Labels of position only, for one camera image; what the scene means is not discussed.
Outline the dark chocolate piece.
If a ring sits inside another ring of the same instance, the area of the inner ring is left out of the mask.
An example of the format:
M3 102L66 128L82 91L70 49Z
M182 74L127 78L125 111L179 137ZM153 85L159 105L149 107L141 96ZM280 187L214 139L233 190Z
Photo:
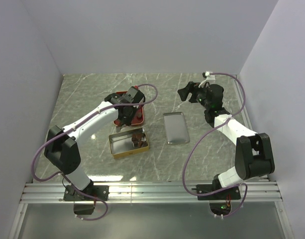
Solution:
M141 141L143 138L143 133L134 133L132 135L131 141L134 145L137 145L139 141Z

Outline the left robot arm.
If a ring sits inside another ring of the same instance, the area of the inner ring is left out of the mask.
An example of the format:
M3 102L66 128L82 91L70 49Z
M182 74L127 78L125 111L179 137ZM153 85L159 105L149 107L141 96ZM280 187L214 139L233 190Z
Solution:
M47 140L56 140L45 147L44 156L75 186L75 193L81 200L94 195L94 183L81 167L79 145L115 120L121 125L130 125L139 108L137 103L144 102L144 94L138 88L130 87L122 95L108 95L95 109L74 123L49 130Z

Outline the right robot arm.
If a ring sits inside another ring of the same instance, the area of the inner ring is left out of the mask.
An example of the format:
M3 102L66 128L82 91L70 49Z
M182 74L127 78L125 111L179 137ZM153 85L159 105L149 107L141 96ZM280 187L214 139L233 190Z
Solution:
M191 94L189 102L199 103L204 107L205 120L212 130L218 130L236 146L234 166L216 175L212 181L212 193L218 199L223 199L229 194L230 186L275 171L270 137L239 123L223 107L223 92L222 86L210 84L208 81L190 81L178 90L183 102Z

